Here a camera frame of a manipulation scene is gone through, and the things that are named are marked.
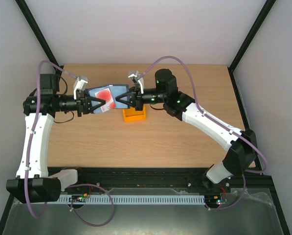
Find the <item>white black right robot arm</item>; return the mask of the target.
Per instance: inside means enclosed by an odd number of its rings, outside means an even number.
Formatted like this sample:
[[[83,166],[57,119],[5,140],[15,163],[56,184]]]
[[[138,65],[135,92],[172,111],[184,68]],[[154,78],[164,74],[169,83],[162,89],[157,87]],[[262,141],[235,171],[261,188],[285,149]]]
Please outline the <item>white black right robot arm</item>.
[[[117,96],[117,102],[137,111],[141,111],[145,104],[161,103],[167,114],[203,131],[227,151],[225,158],[205,173],[202,180],[205,190],[212,192],[223,179],[242,175],[255,160],[255,133],[250,129],[243,131],[232,127],[197,107],[192,97],[178,90],[176,77],[169,69],[156,71],[156,86],[152,89],[143,87],[138,72],[131,73],[129,78],[135,85]]]

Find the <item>blue card holder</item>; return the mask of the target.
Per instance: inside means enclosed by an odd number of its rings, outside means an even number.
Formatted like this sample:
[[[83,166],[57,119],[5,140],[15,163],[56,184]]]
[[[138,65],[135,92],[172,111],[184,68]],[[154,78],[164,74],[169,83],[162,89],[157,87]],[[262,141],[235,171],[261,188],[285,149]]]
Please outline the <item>blue card holder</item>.
[[[100,114],[111,109],[128,109],[127,104],[115,100],[119,95],[129,91],[129,85],[126,84],[109,84],[106,86],[86,89],[86,94],[106,101],[106,104],[92,111],[93,114]]]

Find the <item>red white credit card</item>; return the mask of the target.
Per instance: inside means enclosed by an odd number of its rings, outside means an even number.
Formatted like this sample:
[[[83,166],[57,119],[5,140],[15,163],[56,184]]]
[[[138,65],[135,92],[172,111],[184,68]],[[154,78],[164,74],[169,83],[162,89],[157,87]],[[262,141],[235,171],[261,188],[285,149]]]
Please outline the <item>red white credit card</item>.
[[[104,113],[104,112],[107,112],[111,109],[116,108],[116,104],[115,104],[115,101],[113,99],[110,88],[105,88],[103,90],[96,91],[94,93],[94,95],[96,98],[99,98],[99,99],[102,99],[105,101],[104,105],[102,105],[100,108],[98,108],[94,111],[95,114]]]

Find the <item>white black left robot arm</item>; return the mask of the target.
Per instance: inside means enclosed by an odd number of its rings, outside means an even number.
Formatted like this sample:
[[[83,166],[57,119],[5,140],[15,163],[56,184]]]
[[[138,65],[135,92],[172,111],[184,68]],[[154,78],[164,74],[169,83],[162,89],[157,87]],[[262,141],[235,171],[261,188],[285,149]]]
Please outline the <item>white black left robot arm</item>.
[[[72,95],[58,93],[60,80],[56,74],[41,74],[35,95],[28,96],[23,103],[23,154],[16,177],[7,180],[6,189],[24,204],[57,201],[62,191],[78,181],[78,171],[74,168],[48,174],[48,144],[56,113],[76,112],[80,117],[106,103],[85,93],[88,84],[85,76],[75,79]]]

